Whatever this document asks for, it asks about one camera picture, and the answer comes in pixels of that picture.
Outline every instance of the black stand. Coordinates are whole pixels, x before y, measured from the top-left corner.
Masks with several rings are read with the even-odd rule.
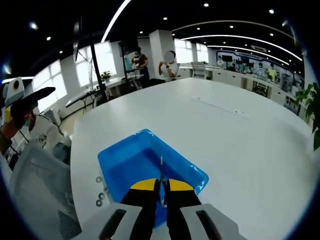
[[[128,80],[128,77],[127,77],[127,69],[126,69],[126,62],[125,62],[125,52],[124,52],[124,47],[123,47],[122,43],[120,43],[120,48],[121,48],[121,56],[122,56],[122,64],[123,64],[125,82],[128,85],[130,91],[133,92],[133,89],[132,89],[131,84],[130,84],[130,82]]]
[[[100,88],[100,92],[101,92],[101,95],[102,95],[102,100],[103,100],[104,103],[106,103],[108,101],[107,95],[106,95],[106,92],[105,92],[106,86],[101,81],[99,68],[98,68],[98,62],[97,62],[97,56],[96,56],[96,51],[95,51],[95,45],[94,45],[94,42],[93,42],[93,33],[92,33],[92,31],[93,30],[91,28],[91,31],[90,31],[90,48],[91,48],[91,53],[92,53],[92,60],[93,60],[93,65],[94,65],[94,69],[95,69],[96,78],[98,79],[99,88]]]

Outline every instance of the green plant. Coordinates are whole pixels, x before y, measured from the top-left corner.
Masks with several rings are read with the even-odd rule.
[[[110,71],[104,71],[101,75],[101,80],[104,82],[104,81],[107,81],[109,78],[111,78],[111,72]]]
[[[306,112],[305,116],[308,119],[314,115],[312,133],[314,133],[313,150],[320,147],[320,88],[317,83],[310,83],[307,89],[301,89],[295,94],[294,104],[298,106],[305,100]]]

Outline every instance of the blue tray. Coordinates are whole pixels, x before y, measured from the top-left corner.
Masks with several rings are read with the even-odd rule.
[[[163,157],[163,176],[184,181],[196,194],[205,187],[209,177],[150,130],[143,129],[106,148],[98,154],[101,171],[112,199],[120,203],[130,187],[142,180],[160,178]],[[160,197],[164,199],[161,185]],[[157,203],[155,226],[167,219],[167,209]]]

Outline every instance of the black ceiling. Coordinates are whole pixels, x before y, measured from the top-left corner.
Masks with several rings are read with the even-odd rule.
[[[105,30],[121,5],[121,1],[89,1],[78,8],[79,2],[70,3],[63,1],[48,2],[42,5],[34,5],[30,2],[22,3],[17,9],[15,5],[7,6],[7,12],[13,12],[10,19],[0,16],[2,24],[2,40],[0,50],[1,63],[7,63],[11,67],[11,75],[3,75],[2,78],[16,76],[34,76],[40,70],[59,58],[65,58],[73,54],[74,24],[83,16],[82,23],[85,35],[92,26],[94,41],[100,42]],[[260,6],[258,1],[254,4],[243,2],[240,6],[233,2],[220,2],[212,0],[131,0],[113,25],[107,40],[118,41],[128,36],[148,36],[157,29],[174,30],[183,26],[207,21],[232,20],[250,21],[268,25],[292,36],[287,24],[285,11],[281,11],[275,5]],[[36,22],[38,30],[29,27],[30,22]],[[268,27],[244,23],[244,22],[218,22],[190,26],[174,32],[176,38],[186,38],[199,35],[240,35],[268,41],[279,45],[302,58],[301,47],[295,41],[276,30]],[[233,37],[209,37],[191,40],[196,43],[207,42],[207,45],[223,45],[246,48],[244,44],[255,45],[270,50],[269,53],[286,62],[292,60],[289,68],[303,73],[303,62],[274,46],[257,41],[248,41]],[[88,45],[87,40],[80,43],[80,47]]]

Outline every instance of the curved light strip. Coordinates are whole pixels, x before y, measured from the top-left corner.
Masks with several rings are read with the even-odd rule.
[[[9,82],[11,82],[11,81],[14,80],[14,79],[16,79],[16,77],[5,79],[5,80],[2,81],[2,84],[9,83]],[[22,80],[34,79],[34,76],[22,76],[21,79],[22,79]]]
[[[274,27],[272,27],[272,26],[268,26],[268,25],[265,25],[265,24],[262,24],[262,23],[257,23],[257,22],[254,22],[254,21],[242,21],[242,20],[216,20],[216,21],[198,22],[198,23],[194,23],[194,24],[190,24],[190,25],[186,25],[186,26],[182,26],[182,27],[173,29],[172,32],[173,32],[173,31],[180,30],[180,29],[192,27],[192,26],[201,25],[201,24],[214,24],[214,23],[227,23],[227,22],[231,22],[231,23],[255,24],[255,25],[263,26],[263,27],[266,27],[266,28],[269,28],[269,29],[278,31],[279,33],[282,33],[282,34],[284,34],[284,35],[287,35],[289,38],[292,38],[293,40],[295,39],[293,36],[285,33],[284,31],[281,31],[281,30],[279,30],[279,29],[276,29],[276,28],[274,28]]]
[[[287,63],[286,61],[283,61],[275,56],[271,56],[269,54],[266,54],[266,53],[263,53],[263,52],[260,52],[260,51],[255,51],[255,50],[251,50],[251,49],[246,49],[246,48],[242,48],[242,47],[237,47],[237,46],[218,46],[218,45],[208,45],[207,47],[211,47],[211,48],[228,48],[228,49],[240,49],[240,50],[245,50],[245,51],[249,51],[249,52],[252,52],[252,53],[258,53],[258,54],[262,54],[262,55],[265,55],[265,56],[268,56],[270,58],[273,58],[273,59],[276,59],[284,64],[287,64],[289,65],[289,63]]]
[[[190,37],[186,37],[186,38],[182,38],[181,40],[189,40],[189,39],[198,39],[198,38],[209,38],[209,37],[232,37],[232,38],[240,38],[240,39],[250,39],[250,40],[254,40],[254,41],[258,41],[258,42],[261,42],[261,43],[265,43],[265,44],[269,44],[271,46],[274,46],[278,49],[281,49],[285,52],[287,52],[288,54],[291,54],[292,56],[294,56],[295,58],[299,59],[300,61],[302,61],[302,58],[298,57],[297,55],[295,55],[294,53],[290,52],[289,50],[281,47],[281,46],[278,46],[278,45],[275,45],[271,42],[268,42],[268,41],[264,41],[264,40],[261,40],[261,39],[257,39],[257,38],[253,38],[253,37],[248,37],[248,36],[238,36],[238,35],[224,35],[224,34],[219,34],[219,35],[202,35],[202,36],[190,36]]]
[[[121,6],[118,8],[118,10],[115,12],[113,18],[111,19],[109,26],[106,28],[105,33],[102,37],[101,42],[104,43],[108,33],[110,32],[112,26],[115,24],[117,18],[119,17],[119,15],[121,14],[121,12],[125,9],[125,7],[128,5],[128,3],[130,3],[131,0],[124,0],[124,2],[121,4]]]

